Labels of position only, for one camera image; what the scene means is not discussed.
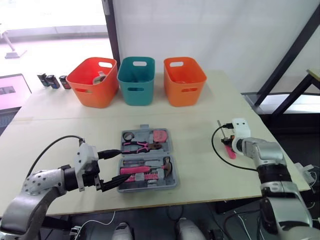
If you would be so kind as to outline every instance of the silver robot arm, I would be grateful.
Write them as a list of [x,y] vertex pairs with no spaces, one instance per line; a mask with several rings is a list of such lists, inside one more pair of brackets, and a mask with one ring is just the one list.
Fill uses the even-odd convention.
[[33,240],[37,236],[50,204],[68,191],[95,186],[102,192],[123,183],[130,174],[113,177],[104,182],[99,178],[99,159],[112,158],[119,150],[96,151],[96,147],[82,143],[74,158],[75,167],[42,170],[28,176],[20,194],[12,200],[0,221],[0,240]]
[[259,175],[263,227],[282,240],[319,240],[320,231],[312,228],[311,215],[297,185],[291,180],[281,147],[276,142],[259,138],[242,138],[248,135],[244,128],[249,128],[242,118],[234,119],[232,124],[235,132],[232,149],[253,159]]

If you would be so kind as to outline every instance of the battery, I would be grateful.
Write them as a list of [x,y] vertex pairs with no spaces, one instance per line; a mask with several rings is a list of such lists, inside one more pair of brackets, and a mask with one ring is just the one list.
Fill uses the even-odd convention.
[[58,80],[56,79],[55,75],[49,75],[45,78],[45,80],[49,83],[49,85],[53,88],[53,89],[58,89],[60,88],[60,84],[58,82]]
[[50,86],[50,84],[46,80],[47,75],[45,73],[41,74],[41,75],[37,75],[37,76],[40,79],[40,81],[41,81],[43,86],[45,86],[45,87],[49,87]]
[[62,86],[64,87],[64,89],[71,89],[71,87],[70,87],[69,83],[67,82],[66,78],[67,78],[67,76],[63,75],[63,76],[59,77],[59,80],[60,80]]

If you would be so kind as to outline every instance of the orange basket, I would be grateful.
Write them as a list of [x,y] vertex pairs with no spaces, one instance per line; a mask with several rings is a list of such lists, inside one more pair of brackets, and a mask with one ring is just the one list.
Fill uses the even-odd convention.
[[197,103],[207,76],[191,57],[171,57],[164,60],[164,89],[172,106]]
[[[99,76],[99,72],[103,72],[106,77],[100,83],[93,84],[93,79]],[[91,57],[77,66],[66,80],[83,105],[105,108],[118,91],[117,73],[116,60]]]

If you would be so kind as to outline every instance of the pink pliers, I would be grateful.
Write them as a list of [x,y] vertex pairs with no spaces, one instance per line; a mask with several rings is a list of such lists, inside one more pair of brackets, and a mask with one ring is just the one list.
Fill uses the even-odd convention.
[[150,152],[150,150],[156,150],[156,149],[162,148],[162,145],[160,143],[148,143],[146,141],[129,141],[129,142],[124,142],[122,145],[123,146],[129,146],[129,145],[142,146],[141,148],[138,148],[137,150],[123,151],[122,154],[148,153],[148,152]]

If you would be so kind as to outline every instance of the table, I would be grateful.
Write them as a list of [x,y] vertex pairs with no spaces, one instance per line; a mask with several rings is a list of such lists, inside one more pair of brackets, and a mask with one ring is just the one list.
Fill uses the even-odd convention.
[[[167,128],[170,132],[179,185],[170,190],[118,193],[87,187],[74,190],[56,199],[49,215],[88,213],[234,200],[261,195],[256,172],[237,169],[222,162],[211,146],[211,136],[222,124],[244,117],[253,137],[267,141],[275,138],[259,116],[237,92],[223,71],[206,72],[207,82],[194,106],[173,107],[164,88],[163,75],[155,79],[154,100],[149,106],[128,106],[120,92],[110,106],[103,109],[80,104],[72,90],[44,88],[32,94],[0,137],[0,182],[2,184],[0,216],[9,202],[20,192],[24,178],[38,154],[55,139],[76,134],[96,146],[98,151],[120,147],[121,131],[138,129],[140,124],[151,128]],[[214,139],[217,150],[228,159],[220,143],[222,133]],[[35,171],[70,164],[78,149],[76,139],[65,139],[53,146],[35,166]],[[100,160],[100,177],[110,180],[117,173],[121,156]],[[300,191],[309,185],[285,154],[292,180]],[[254,168],[251,159],[238,156],[233,164]]]

